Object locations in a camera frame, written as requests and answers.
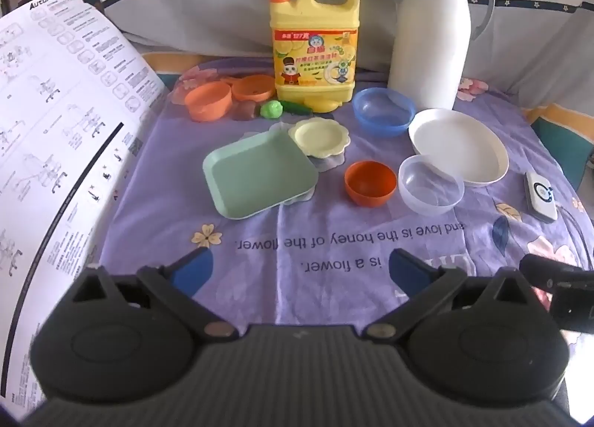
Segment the product label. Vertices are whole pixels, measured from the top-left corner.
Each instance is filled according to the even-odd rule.
[[[275,30],[278,85],[344,85],[355,80],[357,30]]]

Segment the plastic bowl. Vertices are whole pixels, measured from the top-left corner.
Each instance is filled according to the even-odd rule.
[[[375,161],[359,161],[345,172],[347,194],[359,206],[375,208],[384,204],[396,191],[396,174]]]
[[[355,94],[353,110],[361,127],[378,137],[395,137],[408,129],[416,109],[411,99],[395,90],[372,87]]]
[[[243,79],[235,80],[231,90],[237,100],[254,100],[256,102],[265,102],[276,92],[274,77],[262,74],[249,75]]]
[[[193,121],[216,121],[233,105],[231,86],[221,81],[208,82],[190,91],[184,103]]]
[[[437,216],[460,202],[464,196],[464,181],[436,167],[431,156],[420,154],[400,164],[398,190],[415,213]]]

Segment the orange cup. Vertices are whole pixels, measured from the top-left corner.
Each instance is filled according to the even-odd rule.
[[[208,82],[190,91],[183,102],[193,121],[216,121],[233,105],[231,86],[221,81]]]
[[[269,75],[249,75],[243,79],[234,79],[231,90],[237,100],[265,102],[274,96],[276,86],[274,77]]]
[[[375,208],[385,204],[396,191],[396,174],[375,161],[359,161],[345,172],[345,188],[359,206]]]

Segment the green toy vegetable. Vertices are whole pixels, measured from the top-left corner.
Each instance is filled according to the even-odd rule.
[[[269,100],[260,108],[260,116],[266,119],[278,119],[283,115],[283,105],[278,100]]]
[[[283,106],[284,111],[288,112],[289,114],[294,114],[296,116],[311,116],[314,113],[314,111],[312,111],[307,106],[298,104],[296,102],[281,100],[280,103]]]

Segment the instruction sheet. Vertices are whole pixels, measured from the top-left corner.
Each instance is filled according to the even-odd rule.
[[[43,401],[32,339],[99,255],[164,84],[82,0],[34,0],[0,19],[0,405]]]

